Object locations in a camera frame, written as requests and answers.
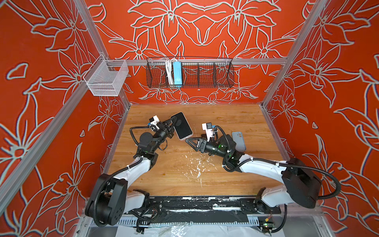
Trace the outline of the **black phone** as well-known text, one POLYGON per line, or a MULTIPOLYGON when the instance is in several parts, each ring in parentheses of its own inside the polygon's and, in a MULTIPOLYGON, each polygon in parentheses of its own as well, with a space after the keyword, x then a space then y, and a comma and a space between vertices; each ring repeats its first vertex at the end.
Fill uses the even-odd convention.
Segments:
POLYGON ((172 115, 171 119, 172 118, 176 118, 174 129, 180 140, 185 140, 193 135, 193 131, 183 112, 172 115))

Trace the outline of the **white phone case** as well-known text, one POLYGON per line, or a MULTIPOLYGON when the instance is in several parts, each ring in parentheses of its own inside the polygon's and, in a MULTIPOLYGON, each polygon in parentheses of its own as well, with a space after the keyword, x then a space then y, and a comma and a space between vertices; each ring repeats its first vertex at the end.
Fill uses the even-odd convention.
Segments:
POLYGON ((233 138, 233 141, 236 143, 236 146, 235 146, 236 150, 240 152, 246 151, 246 145, 245 145, 242 132, 240 131, 232 132, 232 138, 233 138))

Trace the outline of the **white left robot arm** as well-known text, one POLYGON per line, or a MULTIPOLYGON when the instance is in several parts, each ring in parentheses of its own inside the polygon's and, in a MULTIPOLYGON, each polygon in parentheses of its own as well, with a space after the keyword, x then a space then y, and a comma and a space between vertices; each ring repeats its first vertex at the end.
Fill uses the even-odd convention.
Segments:
POLYGON ((159 121, 154 116, 145 126, 154 134, 144 132, 139 139, 133 133, 136 127, 130 128, 131 137, 137 146, 134 161, 112 174, 100 175, 85 207, 85 215, 91 217, 98 227, 113 226, 125 212, 147 206, 149 193, 140 190, 129 192, 128 188, 154 167, 158 160, 156 151, 174 136, 176 123, 176 117, 159 121))

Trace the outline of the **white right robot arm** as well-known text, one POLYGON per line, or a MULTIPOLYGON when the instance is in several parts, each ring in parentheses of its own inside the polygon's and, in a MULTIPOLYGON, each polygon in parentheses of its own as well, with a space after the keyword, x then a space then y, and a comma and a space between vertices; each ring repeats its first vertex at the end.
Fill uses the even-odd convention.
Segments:
POLYGON ((233 138, 226 134, 219 126, 211 130, 220 131, 222 136, 218 140, 211 138, 187 138, 186 143, 195 151, 221 157, 222 168, 229 172, 252 173, 280 182, 274 188, 262 188, 256 197, 260 205, 275 207, 281 204, 296 203, 302 207, 313 209, 318 200, 336 197, 341 192, 340 181, 332 174, 305 166, 299 159, 289 161, 272 161, 257 158, 236 149, 233 138), (332 193, 321 195, 322 181, 317 176, 320 173, 329 177, 335 185, 332 193))

